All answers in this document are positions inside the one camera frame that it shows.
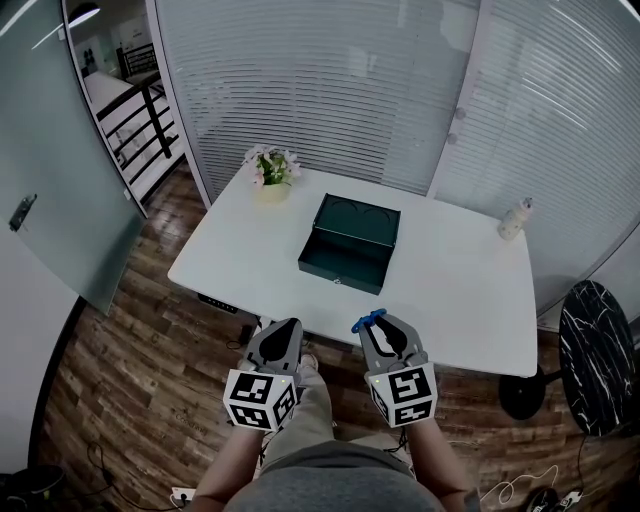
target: shoe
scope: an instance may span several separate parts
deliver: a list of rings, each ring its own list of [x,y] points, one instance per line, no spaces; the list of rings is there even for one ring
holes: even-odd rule
[[[315,371],[318,371],[318,358],[313,354],[302,354],[300,358],[300,364],[298,364],[298,370],[302,368],[313,368]]]

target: white wall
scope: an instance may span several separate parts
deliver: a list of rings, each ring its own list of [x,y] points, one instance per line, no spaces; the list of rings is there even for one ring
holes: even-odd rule
[[[40,385],[77,298],[0,223],[0,473],[27,467]]]

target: power strip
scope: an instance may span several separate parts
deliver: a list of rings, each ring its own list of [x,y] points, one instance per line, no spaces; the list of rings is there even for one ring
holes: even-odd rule
[[[182,503],[182,495],[186,496],[185,502],[193,501],[193,495],[196,493],[195,489],[186,489],[184,487],[172,487],[171,495],[176,503]]]

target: window blinds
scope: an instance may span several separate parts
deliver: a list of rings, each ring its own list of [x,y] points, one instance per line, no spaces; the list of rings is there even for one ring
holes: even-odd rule
[[[425,194],[479,0],[157,0],[176,99],[207,192],[245,151]]]
[[[467,117],[436,198],[526,227],[539,309],[635,227],[640,24],[618,1],[493,0]]]

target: ceiling light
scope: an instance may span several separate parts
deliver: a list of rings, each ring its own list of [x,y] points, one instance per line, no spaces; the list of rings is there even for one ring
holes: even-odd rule
[[[80,4],[71,12],[71,15],[69,16],[69,28],[80,25],[80,23],[82,23],[83,21],[87,21],[89,18],[95,16],[99,12],[100,7],[98,7],[93,2]]]
[[[20,16],[22,16],[25,12],[27,12],[27,9],[29,7],[31,7],[33,4],[35,4],[37,1],[38,0],[29,0],[28,2],[25,2],[24,5],[22,7],[20,7],[20,9],[18,9],[13,16],[11,16],[11,19],[9,19],[9,21],[7,21],[7,23],[4,25],[4,27],[0,28],[0,37],[5,35],[7,30],[9,30],[13,26],[13,24],[16,21],[18,21]]]

